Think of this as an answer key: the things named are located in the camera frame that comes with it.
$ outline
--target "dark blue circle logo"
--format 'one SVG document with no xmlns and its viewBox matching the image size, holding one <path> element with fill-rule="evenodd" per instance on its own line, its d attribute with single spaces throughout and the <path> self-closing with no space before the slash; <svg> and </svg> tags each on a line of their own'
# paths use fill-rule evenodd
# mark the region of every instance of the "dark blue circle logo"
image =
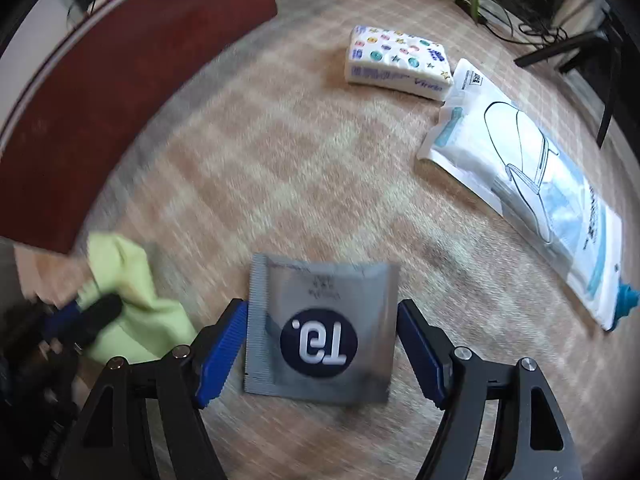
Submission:
<svg viewBox="0 0 640 480">
<path fill-rule="evenodd" d="M 280 333 L 280 351 L 295 371 L 310 377 L 335 377 L 358 350 L 353 325 L 335 310 L 310 308 L 289 319 Z"/>
</svg>

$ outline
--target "green cloth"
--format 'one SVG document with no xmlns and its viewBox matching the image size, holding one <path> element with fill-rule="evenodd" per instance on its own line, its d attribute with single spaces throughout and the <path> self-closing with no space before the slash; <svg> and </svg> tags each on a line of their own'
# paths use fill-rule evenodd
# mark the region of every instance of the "green cloth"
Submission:
<svg viewBox="0 0 640 480">
<path fill-rule="evenodd" d="M 87 355 L 106 363 L 123 356 L 131 364 L 161 358 L 179 344 L 190 344 L 196 331 L 178 301 L 158 298 L 145 250 L 117 234 L 91 233 L 87 243 L 94 280 L 78 292 L 86 308 L 116 292 L 120 317 L 98 335 Z"/>
</svg>

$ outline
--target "black metal leg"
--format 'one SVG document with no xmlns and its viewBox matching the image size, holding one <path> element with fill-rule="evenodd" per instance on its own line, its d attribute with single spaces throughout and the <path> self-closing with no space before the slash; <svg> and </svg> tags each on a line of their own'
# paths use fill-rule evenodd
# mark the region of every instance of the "black metal leg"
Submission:
<svg viewBox="0 0 640 480">
<path fill-rule="evenodd" d="M 569 70 L 573 70 L 574 68 L 580 66 L 583 62 L 587 61 L 591 56 L 594 56 L 595 51 L 596 49 L 594 47 L 581 48 L 575 56 L 562 63 L 562 65 L 558 67 L 558 72 L 561 74 L 566 74 L 567 72 L 569 72 Z"/>
<path fill-rule="evenodd" d="M 622 53 L 620 46 L 612 46 L 611 49 L 611 76 L 609 79 L 609 95 L 607 96 L 607 102 L 605 103 L 604 113 L 602 114 L 602 120 L 600 121 L 600 129 L 598 130 L 598 136 L 596 137 L 596 143 L 599 148 L 602 147 L 604 137 L 607 135 L 609 129 L 609 123 L 611 122 L 611 116 L 613 115 L 613 108 L 616 105 L 616 98 L 618 97 L 618 83 L 620 81 L 620 66 L 622 65 Z"/>
<path fill-rule="evenodd" d="M 602 30 L 590 30 L 589 32 L 578 34 L 577 36 L 546 46 L 545 48 L 541 48 L 540 50 L 531 52 L 530 54 L 520 56 L 513 60 L 513 62 L 517 66 L 524 68 L 539 61 L 557 56 L 558 54 L 564 54 L 574 48 L 586 48 L 601 42 L 607 43 L 607 41 L 607 35 Z"/>
</svg>

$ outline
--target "black stand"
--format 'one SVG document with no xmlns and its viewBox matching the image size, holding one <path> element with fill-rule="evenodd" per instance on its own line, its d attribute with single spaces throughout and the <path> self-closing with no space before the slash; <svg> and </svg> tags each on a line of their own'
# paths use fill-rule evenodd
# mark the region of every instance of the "black stand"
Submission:
<svg viewBox="0 0 640 480">
<path fill-rule="evenodd" d="M 559 43 L 546 46 L 525 56 L 521 56 L 514 60 L 514 63 L 524 68 L 539 61 L 549 59 L 550 57 L 557 56 L 558 54 L 564 54 L 578 48 L 578 53 L 573 56 L 569 61 L 563 63 L 558 67 L 558 72 L 566 74 L 569 70 L 576 68 L 580 64 L 584 63 L 590 57 L 593 57 L 602 48 L 607 48 L 611 55 L 611 73 L 609 77 L 609 94 L 607 95 L 607 101 L 605 102 L 604 113 L 602 114 L 602 120 L 600 121 L 600 128 L 598 130 L 598 136 L 596 142 L 598 147 L 602 147 L 604 137 L 607 134 L 611 116 L 613 115 L 613 108 L 616 104 L 616 98 L 618 96 L 618 83 L 620 81 L 620 65 L 622 63 L 622 37 L 615 29 L 609 15 L 605 18 L 604 22 L 596 30 L 584 32 L 578 34 L 572 38 L 561 41 Z"/>
</svg>

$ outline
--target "white wall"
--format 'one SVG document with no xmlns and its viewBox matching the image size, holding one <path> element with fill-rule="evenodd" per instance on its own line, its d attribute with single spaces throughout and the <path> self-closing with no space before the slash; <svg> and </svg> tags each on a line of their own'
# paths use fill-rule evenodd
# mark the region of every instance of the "white wall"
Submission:
<svg viewBox="0 0 640 480">
<path fill-rule="evenodd" d="M 78 19 L 73 0 L 38 0 L 0 57 L 0 128 L 41 63 Z"/>
</svg>

